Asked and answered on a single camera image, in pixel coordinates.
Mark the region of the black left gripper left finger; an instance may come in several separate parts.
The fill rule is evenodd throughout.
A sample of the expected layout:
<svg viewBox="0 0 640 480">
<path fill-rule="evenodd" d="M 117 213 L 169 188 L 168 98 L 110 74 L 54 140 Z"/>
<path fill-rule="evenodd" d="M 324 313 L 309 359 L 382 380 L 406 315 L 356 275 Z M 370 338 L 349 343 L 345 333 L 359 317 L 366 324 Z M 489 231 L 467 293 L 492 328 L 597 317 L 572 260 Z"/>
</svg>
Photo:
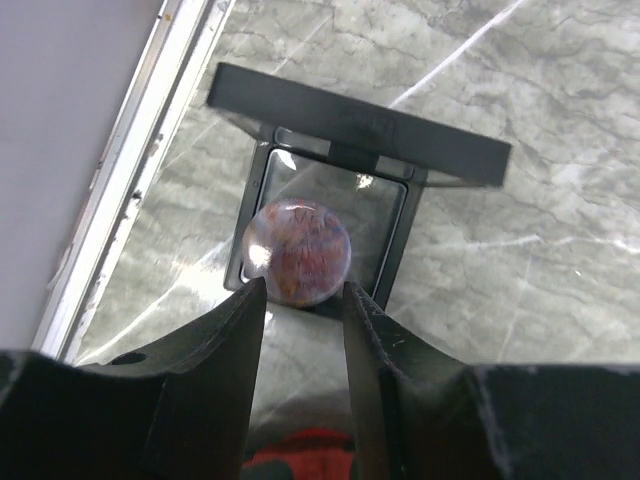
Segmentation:
<svg viewBox="0 0 640 480">
<path fill-rule="evenodd" d="M 5 479 L 236 479 L 266 312 L 252 280 L 105 365 L 1 355 Z"/>
</svg>

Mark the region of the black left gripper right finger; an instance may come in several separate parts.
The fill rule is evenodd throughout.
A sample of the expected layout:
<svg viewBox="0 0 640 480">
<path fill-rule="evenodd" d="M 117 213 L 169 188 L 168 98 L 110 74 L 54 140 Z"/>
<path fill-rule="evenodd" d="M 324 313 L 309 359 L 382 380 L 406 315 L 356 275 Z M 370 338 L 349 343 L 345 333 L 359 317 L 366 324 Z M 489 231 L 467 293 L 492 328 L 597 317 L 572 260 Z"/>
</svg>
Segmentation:
<svg viewBox="0 0 640 480">
<path fill-rule="evenodd" d="M 635 364 L 466 364 L 343 291 L 363 479 L 635 479 Z"/>
</svg>

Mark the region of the red black plaid shirt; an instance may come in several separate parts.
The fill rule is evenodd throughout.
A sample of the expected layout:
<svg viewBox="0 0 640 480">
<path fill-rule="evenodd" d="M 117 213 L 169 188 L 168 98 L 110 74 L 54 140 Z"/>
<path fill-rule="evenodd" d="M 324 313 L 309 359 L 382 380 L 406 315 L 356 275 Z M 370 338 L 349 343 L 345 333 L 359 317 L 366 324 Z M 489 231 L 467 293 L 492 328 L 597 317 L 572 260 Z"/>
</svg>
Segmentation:
<svg viewBox="0 0 640 480">
<path fill-rule="evenodd" d="M 310 428 L 249 453 L 241 479 L 358 479 L 353 439 L 342 432 Z"/>
</svg>

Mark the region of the round pink brooch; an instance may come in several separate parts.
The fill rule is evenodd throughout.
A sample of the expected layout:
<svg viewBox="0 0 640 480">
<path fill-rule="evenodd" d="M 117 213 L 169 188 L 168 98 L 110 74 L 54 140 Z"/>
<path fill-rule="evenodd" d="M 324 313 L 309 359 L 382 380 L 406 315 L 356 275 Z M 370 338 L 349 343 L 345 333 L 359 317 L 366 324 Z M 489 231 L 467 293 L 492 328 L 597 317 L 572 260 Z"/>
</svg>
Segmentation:
<svg viewBox="0 0 640 480">
<path fill-rule="evenodd" d="M 262 277 L 268 298 L 308 308 L 343 286 L 352 246 L 343 222 L 327 207 L 304 199 L 281 199 L 262 207 L 242 237 L 241 275 Z"/>
</svg>

